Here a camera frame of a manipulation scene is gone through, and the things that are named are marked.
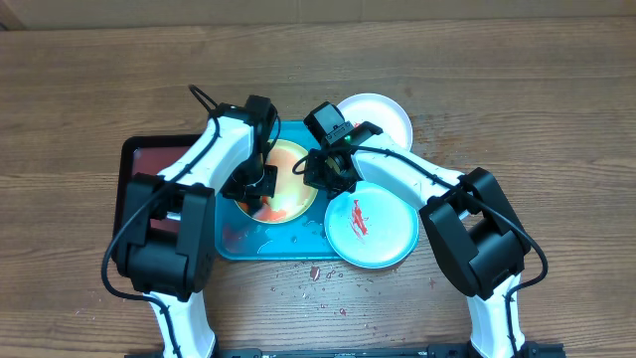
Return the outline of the green orange scrub sponge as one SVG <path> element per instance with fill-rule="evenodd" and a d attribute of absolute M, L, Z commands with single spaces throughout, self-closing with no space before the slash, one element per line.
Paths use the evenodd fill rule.
<path fill-rule="evenodd" d="M 238 202 L 238 206 L 245 214 L 259 222 L 278 224 L 287 220 L 287 212 L 283 209 L 272 209 L 269 205 L 268 197 L 261 198 L 259 207 L 251 207 L 247 203 L 242 202 Z"/>

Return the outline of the yellow-green plastic plate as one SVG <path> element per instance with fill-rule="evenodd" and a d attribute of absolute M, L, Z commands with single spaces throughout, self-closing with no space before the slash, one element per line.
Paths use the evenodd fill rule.
<path fill-rule="evenodd" d="M 278 139 L 266 163 L 277 167 L 274 196 L 268 202 L 272 209 L 287 212 L 289 222 L 303 214 L 314 202 L 318 190 L 303 183 L 303 177 L 292 173 L 293 166 L 308 154 L 301 145 Z"/>

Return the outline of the light blue plastic plate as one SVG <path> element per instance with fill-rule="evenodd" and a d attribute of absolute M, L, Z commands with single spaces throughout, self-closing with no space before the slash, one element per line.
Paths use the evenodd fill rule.
<path fill-rule="evenodd" d="M 325 231 L 334 252 L 363 269 L 384 269 L 401 262 L 419 239 L 414 208 L 365 181 L 354 192 L 343 192 L 330 201 Z"/>

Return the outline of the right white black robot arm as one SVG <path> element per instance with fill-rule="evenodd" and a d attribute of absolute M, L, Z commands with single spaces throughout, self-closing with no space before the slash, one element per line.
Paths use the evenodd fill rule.
<path fill-rule="evenodd" d="M 467 297 L 473 351 L 518 356 L 525 338 L 515 290 L 530 245 L 495 177 L 432 164 L 369 122 L 303 123 L 319 144 L 294 166 L 304 183 L 341 194 L 367 181 L 412 206 L 441 271 Z"/>

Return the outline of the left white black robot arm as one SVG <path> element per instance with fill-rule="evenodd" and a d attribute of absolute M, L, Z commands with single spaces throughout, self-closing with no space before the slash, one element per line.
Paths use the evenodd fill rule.
<path fill-rule="evenodd" d="M 191 90 L 207 128 L 173 164 L 128 182 L 100 272 L 109 293 L 151 306 L 164 341 L 160 357 L 213 356 L 203 289 L 216 255 L 216 199 L 256 204 L 273 196 L 277 175 L 266 162 L 279 120 L 269 98 L 252 95 L 234 106 Z"/>

